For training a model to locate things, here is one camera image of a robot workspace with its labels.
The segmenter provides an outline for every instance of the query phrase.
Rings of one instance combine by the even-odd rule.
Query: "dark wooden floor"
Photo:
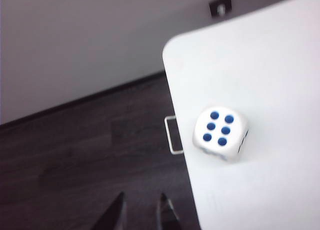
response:
[[[0,127],[0,229],[89,230],[121,191],[128,230],[155,229],[161,192],[199,229],[184,156],[169,152],[173,113],[162,73]]]

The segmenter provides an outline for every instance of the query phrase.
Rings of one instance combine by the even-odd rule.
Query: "white table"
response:
[[[201,228],[320,229],[320,0],[178,35],[163,61]],[[249,119],[236,163],[192,143],[212,104]]]

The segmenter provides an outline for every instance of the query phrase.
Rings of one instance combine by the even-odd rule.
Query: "floor plank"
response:
[[[161,192],[183,229],[199,229],[184,156],[169,152],[173,113],[160,74],[0,128],[1,228],[89,230],[124,191],[129,230],[156,228]]]

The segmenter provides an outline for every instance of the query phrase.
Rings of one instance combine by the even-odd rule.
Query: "gray wall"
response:
[[[232,18],[280,0],[232,0]],[[1,123],[162,70],[208,0],[1,0]]]

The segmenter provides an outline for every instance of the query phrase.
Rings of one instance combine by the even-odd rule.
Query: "white die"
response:
[[[196,121],[193,144],[224,160],[235,160],[248,130],[248,121],[240,113],[224,106],[208,107]]]

